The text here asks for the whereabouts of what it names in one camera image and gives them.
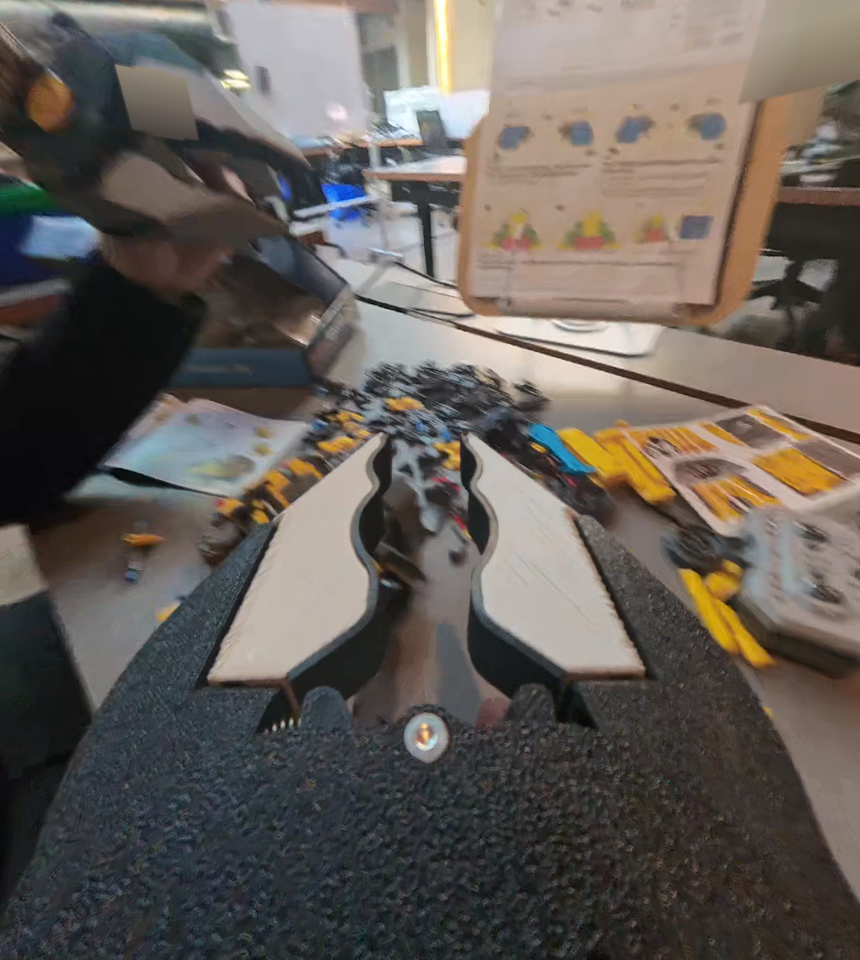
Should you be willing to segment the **blue storage bin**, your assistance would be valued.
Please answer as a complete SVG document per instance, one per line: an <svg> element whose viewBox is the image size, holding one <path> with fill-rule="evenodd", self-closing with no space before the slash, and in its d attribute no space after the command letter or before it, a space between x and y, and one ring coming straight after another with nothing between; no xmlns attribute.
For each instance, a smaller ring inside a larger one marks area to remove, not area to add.
<svg viewBox="0 0 860 960"><path fill-rule="evenodd" d="M372 212L370 195L362 185L323 182L321 189L328 206L326 216L337 223L364 221Z"/></svg>

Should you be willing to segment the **yellow grey sticker sheet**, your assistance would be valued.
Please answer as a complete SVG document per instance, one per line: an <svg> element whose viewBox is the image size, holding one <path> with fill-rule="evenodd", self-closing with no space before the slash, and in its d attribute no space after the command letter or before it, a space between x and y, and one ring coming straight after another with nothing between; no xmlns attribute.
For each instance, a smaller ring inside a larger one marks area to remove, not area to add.
<svg viewBox="0 0 860 960"><path fill-rule="evenodd" d="M767 406L619 431L720 534L764 508L835 519L860 510L860 454Z"/></svg>

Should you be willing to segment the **building instruction booklet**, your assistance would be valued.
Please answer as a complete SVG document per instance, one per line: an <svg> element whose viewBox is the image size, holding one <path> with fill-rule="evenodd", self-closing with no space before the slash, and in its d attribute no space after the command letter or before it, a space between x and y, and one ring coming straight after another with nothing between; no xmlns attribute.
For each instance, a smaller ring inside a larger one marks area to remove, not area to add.
<svg viewBox="0 0 860 960"><path fill-rule="evenodd" d="M133 426L100 467L216 498L254 488L297 448L309 425L245 413L206 399L166 395Z"/></svg>

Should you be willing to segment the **grey battery box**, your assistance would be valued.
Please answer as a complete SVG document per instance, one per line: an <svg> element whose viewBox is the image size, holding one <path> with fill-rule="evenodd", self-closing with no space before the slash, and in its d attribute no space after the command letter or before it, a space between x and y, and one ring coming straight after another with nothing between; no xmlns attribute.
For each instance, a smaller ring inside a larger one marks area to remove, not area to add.
<svg viewBox="0 0 860 960"><path fill-rule="evenodd" d="M860 532L771 507L749 513L737 539L733 606L763 648L836 679L860 669Z"/></svg>

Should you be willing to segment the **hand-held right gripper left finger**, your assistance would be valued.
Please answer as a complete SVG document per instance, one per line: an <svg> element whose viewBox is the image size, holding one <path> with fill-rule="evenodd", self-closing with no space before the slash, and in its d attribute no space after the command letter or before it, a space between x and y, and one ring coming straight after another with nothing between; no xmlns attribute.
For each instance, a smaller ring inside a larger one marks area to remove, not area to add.
<svg viewBox="0 0 860 960"><path fill-rule="evenodd" d="M215 687L297 687L372 619L392 450L372 436L283 510L207 673Z"/></svg>

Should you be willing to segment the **grey desk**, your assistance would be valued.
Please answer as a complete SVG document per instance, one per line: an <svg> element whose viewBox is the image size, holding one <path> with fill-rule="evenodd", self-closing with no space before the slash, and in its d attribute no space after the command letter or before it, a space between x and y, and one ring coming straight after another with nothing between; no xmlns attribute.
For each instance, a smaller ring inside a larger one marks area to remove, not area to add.
<svg viewBox="0 0 860 960"><path fill-rule="evenodd" d="M157 613L206 570L196 540L209 501L171 489L87 482L69 514L31 538L91 704L98 705L146 642ZM167 541L135 585L124 582L121 537L135 522ZM793 664L748 679L771 710L834 856L860 897L860 671L830 680Z"/></svg>

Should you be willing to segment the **yellow curved panel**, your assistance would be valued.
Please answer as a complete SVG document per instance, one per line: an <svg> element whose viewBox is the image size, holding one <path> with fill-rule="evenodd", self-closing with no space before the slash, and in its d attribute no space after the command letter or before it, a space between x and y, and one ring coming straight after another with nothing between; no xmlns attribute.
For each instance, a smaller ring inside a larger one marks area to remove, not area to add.
<svg viewBox="0 0 860 960"><path fill-rule="evenodd" d="M732 563L703 579L713 620L719 628L721 643L730 654L741 657L755 669L767 669L774 666L775 660L748 630L733 605L740 579L741 571Z"/></svg>

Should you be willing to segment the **blue brick separator tool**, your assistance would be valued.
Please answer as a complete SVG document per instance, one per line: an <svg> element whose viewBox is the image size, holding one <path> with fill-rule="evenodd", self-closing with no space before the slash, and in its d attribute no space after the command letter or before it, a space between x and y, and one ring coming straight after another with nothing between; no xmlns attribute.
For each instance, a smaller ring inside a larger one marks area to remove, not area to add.
<svg viewBox="0 0 860 960"><path fill-rule="evenodd" d="M531 444L541 448L554 461L559 473L566 476L591 476L597 473L591 463L583 460L570 450L556 430L543 423L531 423L527 426Z"/></svg>

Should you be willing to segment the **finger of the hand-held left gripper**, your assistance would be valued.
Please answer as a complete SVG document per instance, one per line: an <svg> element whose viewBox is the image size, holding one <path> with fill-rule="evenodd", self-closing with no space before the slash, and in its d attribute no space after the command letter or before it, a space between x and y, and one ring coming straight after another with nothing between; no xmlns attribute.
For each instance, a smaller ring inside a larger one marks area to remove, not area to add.
<svg viewBox="0 0 860 960"><path fill-rule="evenodd" d="M272 157L308 162L291 139L217 82L197 84L197 132L200 139L207 133L226 145L239 141Z"/></svg>
<svg viewBox="0 0 860 960"><path fill-rule="evenodd" d="M103 175L103 199L120 228L174 241L258 241L288 225L235 193L186 181L143 155L127 155Z"/></svg>

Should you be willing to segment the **wood edged background table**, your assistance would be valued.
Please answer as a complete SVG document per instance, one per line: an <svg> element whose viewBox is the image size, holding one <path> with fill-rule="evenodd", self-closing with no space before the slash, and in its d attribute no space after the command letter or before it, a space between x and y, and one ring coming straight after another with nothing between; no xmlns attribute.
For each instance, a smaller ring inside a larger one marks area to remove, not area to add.
<svg viewBox="0 0 860 960"><path fill-rule="evenodd" d="M466 157L453 154L396 166L372 167L364 173L368 183L388 185L391 200L414 205L421 228L423 272L433 280L436 278L433 211L442 210L459 217L467 168Z"/></svg>

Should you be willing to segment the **blue cardboard box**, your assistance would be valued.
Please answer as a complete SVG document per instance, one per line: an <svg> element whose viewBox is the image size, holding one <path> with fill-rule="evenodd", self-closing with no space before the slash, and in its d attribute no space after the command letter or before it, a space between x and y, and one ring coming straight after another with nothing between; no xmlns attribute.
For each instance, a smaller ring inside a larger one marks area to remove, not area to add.
<svg viewBox="0 0 860 960"><path fill-rule="evenodd" d="M298 389L326 378L359 325L351 287L310 247L293 237L261 240L255 248L235 255L223 269L238 258L263 264L320 297L326 309L315 335L302 347L210 349L197 344L201 326L171 385L180 389Z"/></svg>

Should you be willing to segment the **adjoining grey table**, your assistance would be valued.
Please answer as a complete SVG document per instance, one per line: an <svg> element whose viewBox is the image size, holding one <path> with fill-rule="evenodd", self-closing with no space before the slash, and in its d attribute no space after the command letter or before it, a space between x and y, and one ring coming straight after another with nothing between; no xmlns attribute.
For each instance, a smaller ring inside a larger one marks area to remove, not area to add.
<svg viewBox="0 0 860 960"><path fill-rule="evenodd" d="M373 304L331 376L358 382L383 363L473 364L527 380L551 399L547 420L586 431L617 420L682 422L724 408L763 404L860 454L860 368L669 329L655 352L610 358L503 341L493 318L466 327Z"/></svg>

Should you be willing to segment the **yellow holed beam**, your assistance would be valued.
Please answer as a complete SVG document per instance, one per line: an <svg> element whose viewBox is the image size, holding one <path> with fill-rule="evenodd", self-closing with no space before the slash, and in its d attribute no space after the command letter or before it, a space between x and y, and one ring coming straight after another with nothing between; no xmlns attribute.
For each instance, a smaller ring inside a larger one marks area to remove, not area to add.
<svg viewBox="0 0 860 960"><path fill-rule="evenodd" d="M717 599L706 586L696 570L683 568L678 570L681 582L685 586L698 618L711 638L731 656L738 656L741 648L735 628L732 626L732 614L726 612L723 601Z"/></svg>

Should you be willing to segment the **pile of brick parts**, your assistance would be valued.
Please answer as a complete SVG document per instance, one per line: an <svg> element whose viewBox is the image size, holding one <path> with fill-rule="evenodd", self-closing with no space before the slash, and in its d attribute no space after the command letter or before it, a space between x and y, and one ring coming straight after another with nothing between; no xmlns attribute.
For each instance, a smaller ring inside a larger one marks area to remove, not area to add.
<svg viewBox="0 0 860 960"><path fill-rule="evenodd" d="M385 494L384 533L375 549L382 585L403 594L425 581L419 558L426 540L450 529L456 543L450 563L467 557L467 495L461 485L460 443L481 437L492 449L531 475L579 517L606 529L616 524L617 482L603 470L566 476L527 434L549 398L532 382L508 381L472 364L418 366L385 363L372 367L361 387L327 383L326 403L287 459L316 454L330 471L366 440L384 435L392 450L392 482Z"/></svg>

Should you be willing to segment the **grey axle with yellow cam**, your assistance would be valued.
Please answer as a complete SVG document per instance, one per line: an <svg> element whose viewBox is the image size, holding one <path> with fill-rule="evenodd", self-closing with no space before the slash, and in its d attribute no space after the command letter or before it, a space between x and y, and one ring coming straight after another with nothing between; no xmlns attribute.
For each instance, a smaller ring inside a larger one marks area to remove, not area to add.
<svg viewBox="0 0 860 960"><path fill-rule="evenodd" d="M125 559L124 582L134 585L141 580L150 555L166 543L167 539L152 531L148 522L139 520L121 540Z"/></svg>

